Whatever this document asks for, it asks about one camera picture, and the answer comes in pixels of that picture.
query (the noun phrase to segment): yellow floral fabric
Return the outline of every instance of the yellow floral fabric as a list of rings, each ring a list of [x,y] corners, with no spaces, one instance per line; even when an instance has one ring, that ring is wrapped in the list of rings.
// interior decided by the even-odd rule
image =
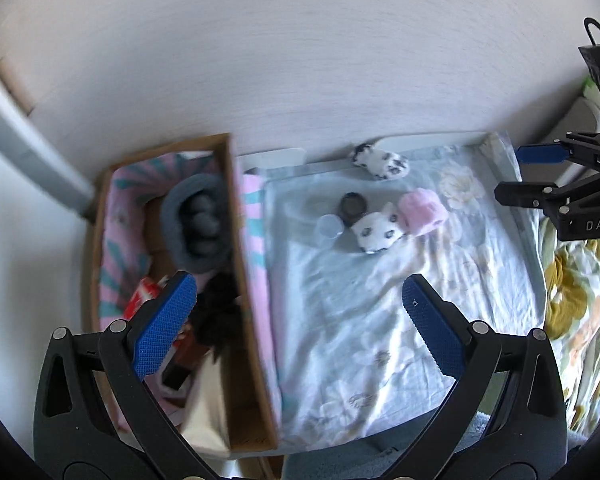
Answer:
[[[589,435],[600,419],[600,240],[561,242],[547,218],[539,235],[544,330],[558,363],[569,427]]]

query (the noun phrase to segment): cardboard box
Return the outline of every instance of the cardboard box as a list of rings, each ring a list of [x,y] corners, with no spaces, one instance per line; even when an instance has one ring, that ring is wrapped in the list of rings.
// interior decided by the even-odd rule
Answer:
[[[273,414],[266,391],[264,375],[258,357],[258,342],[251,321],[251,303],[246,282],[246,267],[242,259],[240,227],[242,216],[240,201],[236,189],[234,173],[234,156],[229,134],[184,140],[167,144],[151,150],[136,153],[113,165],[104,176],[98,213],[94,230],[93,269],[91,273],[91,322],[92,330],[99,331],[98,306],[100,304],[99,281],[102,261],[102,237],[104,232],[105,208],[111,177],[118,168],[147,160],[170,152],[211,151],[214,153],[230,196],[230,216],[232,222],[232,239],[234,243],[234,267],[238,288],[242,295],[242,318],[244,323],[243,338],[232,344],[229,350],[229,375],[226,378],[226,396],[228,399],[227,423],[232,452],[257,452],[275,449],[278,445]],[[161,198],[151,200],[145,206],[144,240],[152,257],[149,275],[160,279],[165,274],[173,274],[176,268],[171,261],[160,234]],[[104,401],[110,410],[114,406],[112,393],[107,385],[100,384]]]

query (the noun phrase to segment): pink plush toy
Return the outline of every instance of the pink plush toy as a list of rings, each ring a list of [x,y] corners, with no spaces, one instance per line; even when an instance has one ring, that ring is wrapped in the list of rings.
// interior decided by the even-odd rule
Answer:
[[[449,212],[440,202],[438,194],[421,187],[402,195],[398,202],[398,209],[404,217],[409,232],[414,236],[430,233],[449,218]]]

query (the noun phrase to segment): robotic arm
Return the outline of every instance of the robotic arm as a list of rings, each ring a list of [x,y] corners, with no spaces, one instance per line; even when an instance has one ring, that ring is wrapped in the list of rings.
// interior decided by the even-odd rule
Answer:
[[[129,322],[104,332],[52,335],[34,416],[36,463],[54,480],[221,480],[189,447],[142,379],[160,364],[182,315],[196,299],[193,278],[178,272]],[[560,377],[545,333],[494,332],[469,323],[419,274],[405,280],[403,305],[443,374],[456,383],[429,425],[378,480],[538,480],[566,461]],[[104,371],[143,452],[116,434],[93,371]],[[482,439],[455,453],[496,371],[509,371]]]
[[[600,89],[600,44],[590,32],[591,25],[600,30],[600,24],[592,18],[584,23],[592,45],[581,47],[580,53]],[[527,164],[559,164],[568,160],[597,170],[596,175],[563,187],[553,182],[501,182],[495,197],[502,205],[542,209],[560,240],[600,238],[600,134],[569,132],[566,140],[521,146],[517,156]]]

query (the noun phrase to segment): white cat plush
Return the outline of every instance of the white cat plush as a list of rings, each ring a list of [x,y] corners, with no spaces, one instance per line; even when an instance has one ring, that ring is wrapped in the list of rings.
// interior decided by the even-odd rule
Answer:
[[[356,146],[351,160],[354,165],[366,168],[377,180],[396,180],[409,173],[406,158],[397,153],[380,150],[371,144]]]
[[[351,230],[367,254],[387,250],[407,232],[400,212],[391,202],[387,202],[380,212],[364,215]]]

